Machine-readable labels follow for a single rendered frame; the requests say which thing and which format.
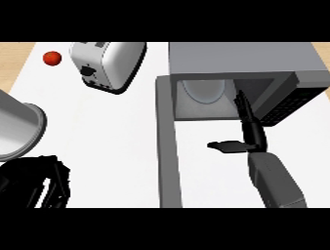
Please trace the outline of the grey microwave door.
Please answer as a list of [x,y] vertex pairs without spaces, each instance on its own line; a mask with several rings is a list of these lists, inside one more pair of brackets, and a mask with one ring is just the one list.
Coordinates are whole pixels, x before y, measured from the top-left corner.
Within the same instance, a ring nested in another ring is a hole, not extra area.
[[161,207],[182,208],[174,110],[168,76],[160,76],[157,79],[157,116]]

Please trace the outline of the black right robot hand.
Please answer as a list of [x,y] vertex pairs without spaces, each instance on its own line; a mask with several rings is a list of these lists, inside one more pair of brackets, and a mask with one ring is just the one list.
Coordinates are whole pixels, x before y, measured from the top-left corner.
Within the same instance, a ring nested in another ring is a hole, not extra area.
[[236,94],[233,101],[242,123],[244,141],[211,142],[208,147],[223,153],[266,152],[269,149],[266,131],[244,92]]

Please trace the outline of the white toaster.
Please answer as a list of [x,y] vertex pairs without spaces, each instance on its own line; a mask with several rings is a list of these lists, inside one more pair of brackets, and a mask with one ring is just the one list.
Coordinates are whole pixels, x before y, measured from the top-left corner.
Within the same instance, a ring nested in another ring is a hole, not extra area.
[[146,42],[76,42],[71,59],[86,85],[115,95],[135,80],[148,53]]

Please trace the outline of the grey microwave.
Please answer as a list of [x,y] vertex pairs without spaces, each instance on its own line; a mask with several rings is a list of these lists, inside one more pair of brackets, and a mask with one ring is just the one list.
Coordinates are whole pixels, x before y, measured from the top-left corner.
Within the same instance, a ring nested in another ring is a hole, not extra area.
[[[308,43],[171,42],[168,62],[174,117],[182,121],[238,119],[233,100],[244,92],[254,115],[273,127],[330,87],[330,71]],[[219,101],[198,103],[185,80],[224,80]]]

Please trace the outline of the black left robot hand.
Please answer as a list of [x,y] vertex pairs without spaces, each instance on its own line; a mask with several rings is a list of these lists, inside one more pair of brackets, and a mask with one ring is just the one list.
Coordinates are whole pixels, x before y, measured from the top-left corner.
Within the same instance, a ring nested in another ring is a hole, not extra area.
[[0,208],[34,208],[49,179],[43,208],[65,208],[70,197],[71,169],[56,155],[24,157],[0,166]]

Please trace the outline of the glass microwave turntable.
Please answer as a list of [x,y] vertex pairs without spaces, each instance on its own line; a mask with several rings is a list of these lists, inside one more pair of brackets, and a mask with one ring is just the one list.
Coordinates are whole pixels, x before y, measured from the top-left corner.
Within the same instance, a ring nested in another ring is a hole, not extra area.
[[183,87],[198,103],[213,104],[224,95],[227,83],[224,80],[185,80]]

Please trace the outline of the red tomato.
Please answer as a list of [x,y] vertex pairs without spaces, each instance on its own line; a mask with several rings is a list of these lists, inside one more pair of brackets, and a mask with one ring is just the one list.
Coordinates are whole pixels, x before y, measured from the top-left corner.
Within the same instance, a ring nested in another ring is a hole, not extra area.
[[62,63],[62,55],[56,51],[51,51],[43,55],[43,61],[48,65],[56,66]]

